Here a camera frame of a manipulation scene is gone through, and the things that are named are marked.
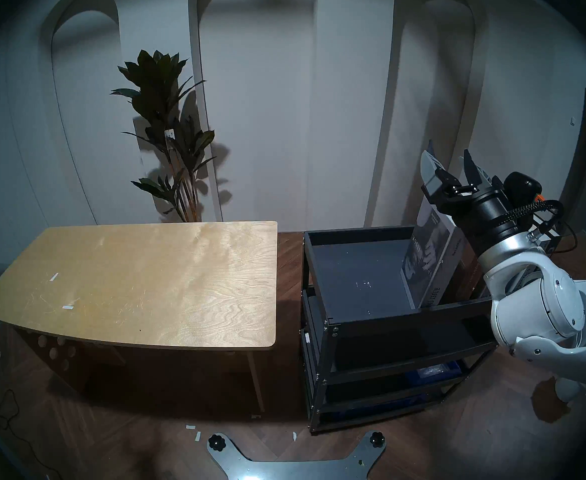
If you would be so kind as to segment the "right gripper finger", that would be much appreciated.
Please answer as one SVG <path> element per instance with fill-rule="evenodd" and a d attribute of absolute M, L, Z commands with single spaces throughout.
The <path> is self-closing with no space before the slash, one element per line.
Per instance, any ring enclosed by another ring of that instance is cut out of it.
<path fill-rule="evenodd" d="M 464 150 L 460 162 L 462 164 L 461 184 L 458 186 L 457 193 L 486 193 L 492 190 L 490 177 L 475 164 L 468 149 Z"/>
<path fill-rule="evenodd" d="M 428 141 L 427 148 L 420 157 L 420 176 L 423 180 L 421 187 L 425 199 L 440 193 L 448 198 L 455 197 L 458 189 L 458 180 L 448 173 L 435 157 L 435 148 L 432 140 Z"/>

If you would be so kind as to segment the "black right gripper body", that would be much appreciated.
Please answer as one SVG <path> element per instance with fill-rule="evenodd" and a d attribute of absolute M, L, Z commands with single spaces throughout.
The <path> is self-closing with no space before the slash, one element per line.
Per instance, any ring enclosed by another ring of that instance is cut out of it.
<path fill-rule="evenodd" d="M 451 217 L 476 255 L 524 232 L 517 219 L 507 221 L 502 217 L 513 207 L 499 188 L 492 185 L 492 190 L 486 193 L 457 193 L 457 190 L 454 193 L 452 198 L 437 193 L 427 200 L 439 213 Z"/>

